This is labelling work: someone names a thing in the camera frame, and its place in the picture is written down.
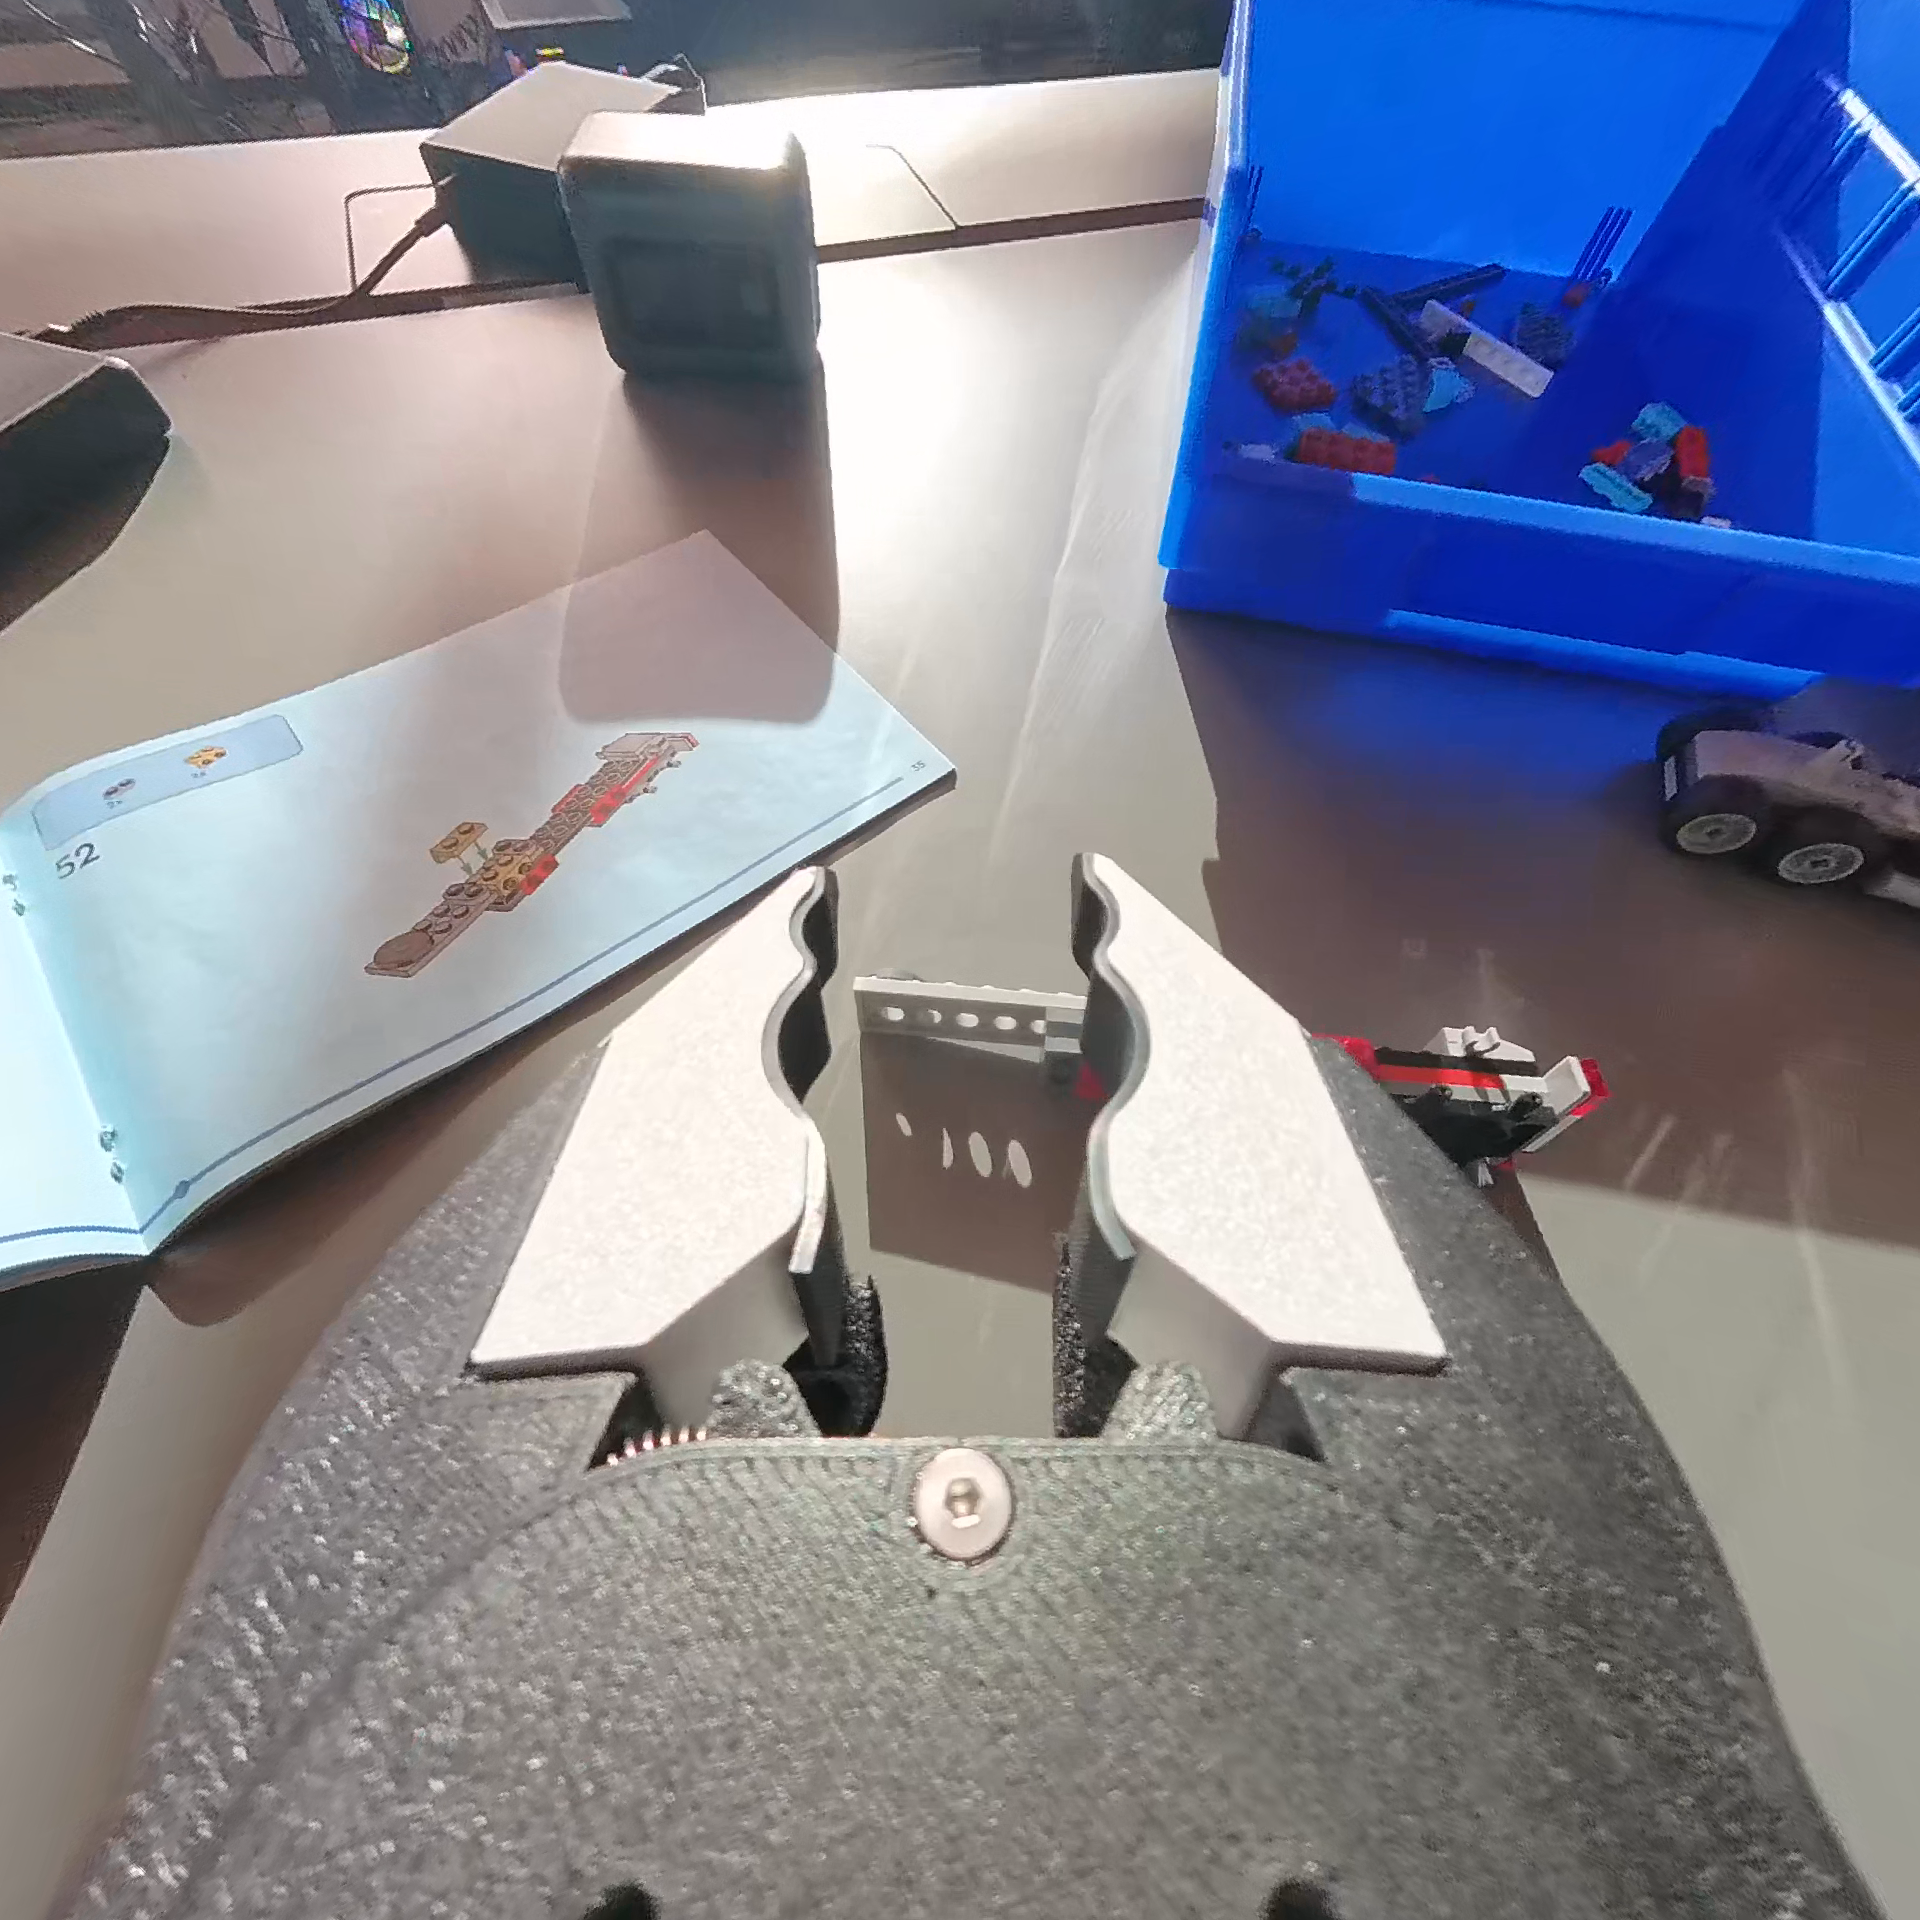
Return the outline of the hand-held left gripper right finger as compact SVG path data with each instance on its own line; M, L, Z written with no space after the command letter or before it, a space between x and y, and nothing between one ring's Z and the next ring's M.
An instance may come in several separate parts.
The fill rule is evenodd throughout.
M1054 1282L1054 1431L1191 1368L1250 1438L1272 1382L1437 1382L1450 1356L1300 1019L1111 854L1071 862L1088 1127Z

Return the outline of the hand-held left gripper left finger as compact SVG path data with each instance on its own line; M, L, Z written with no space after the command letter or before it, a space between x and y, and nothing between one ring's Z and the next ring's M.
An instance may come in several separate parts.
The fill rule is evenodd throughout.
M473 1374L624 1372L702 1420L733 1363L837 1366L847 1270L805 1110L833 941L833 875L793 870L609 1034Z

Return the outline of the red grey toy brick model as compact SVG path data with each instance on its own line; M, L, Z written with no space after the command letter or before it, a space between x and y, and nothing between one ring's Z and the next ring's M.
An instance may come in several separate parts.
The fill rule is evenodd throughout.
M1105 1086L1084 1050L1085 998L932 983L917 975L858 975L854 1014L865 1036L937 1039L1039 1066L1088 1101ZM1478 1187L1500 1168L1562 1136L1612 1095L1594 1059L1544 1066L1492 1027L1441 1027L1424 1047L1386 1047L1327 1036Z

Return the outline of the grey toy brick truck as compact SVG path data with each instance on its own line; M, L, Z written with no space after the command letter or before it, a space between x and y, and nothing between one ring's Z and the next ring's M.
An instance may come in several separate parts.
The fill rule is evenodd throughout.
M1662 837L1801 891L1917 904L1917 691L1815 678L1662 725Z

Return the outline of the grey desk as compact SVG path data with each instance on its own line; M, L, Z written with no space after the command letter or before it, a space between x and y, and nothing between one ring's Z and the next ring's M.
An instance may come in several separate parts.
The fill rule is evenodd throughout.
M164 463L5 565L5 800L333 682L711 530L956 764L849 848L814 1110L880 1285L881 1436L1045 1434L1034 1198L904 1156L881 1095L1012 1124L988 1066L853 1038L847 979L1071 988L1098 850L1327 1034L1496 1023L1614 1099L1525 1203L1638 1389L1757 1629L1808 1775L1916 1916L1916 915L1658 844L1671 693L1173 615L1185 223L1213 78L840 95L775 124L885 146L989 244L823 270L823 379L624 389L570 295L137 359Z

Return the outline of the light blue instruction booklet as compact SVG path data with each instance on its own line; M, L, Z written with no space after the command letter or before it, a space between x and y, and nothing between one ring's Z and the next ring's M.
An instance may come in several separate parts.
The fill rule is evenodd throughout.
M5 808L2 1282L231 1188L952 781L716 538Z

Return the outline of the blue plastic bin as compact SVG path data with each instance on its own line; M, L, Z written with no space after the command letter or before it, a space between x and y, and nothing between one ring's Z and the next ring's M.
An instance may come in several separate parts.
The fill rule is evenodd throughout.
M1622 264L1600 405L1711 438L1733 526L1197 459L1231 268L1281 248ZM1237 4L1159 557L1175 608L1632 678L1916 685L1916 4Z

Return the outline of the dark grey box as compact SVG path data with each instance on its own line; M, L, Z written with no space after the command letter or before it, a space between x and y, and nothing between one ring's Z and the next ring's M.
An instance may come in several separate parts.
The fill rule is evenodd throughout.
M594 111L567 143L558 183L624 374L802 382L815 371L814 205L788 131Z

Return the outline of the grey power adapter box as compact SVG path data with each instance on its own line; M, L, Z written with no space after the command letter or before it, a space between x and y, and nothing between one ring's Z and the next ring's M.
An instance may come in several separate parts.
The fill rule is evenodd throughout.
M422 139L439 207L479 277L585 288L558 170L596 111L704 115L705 84L682 59L641 76L548 62Z

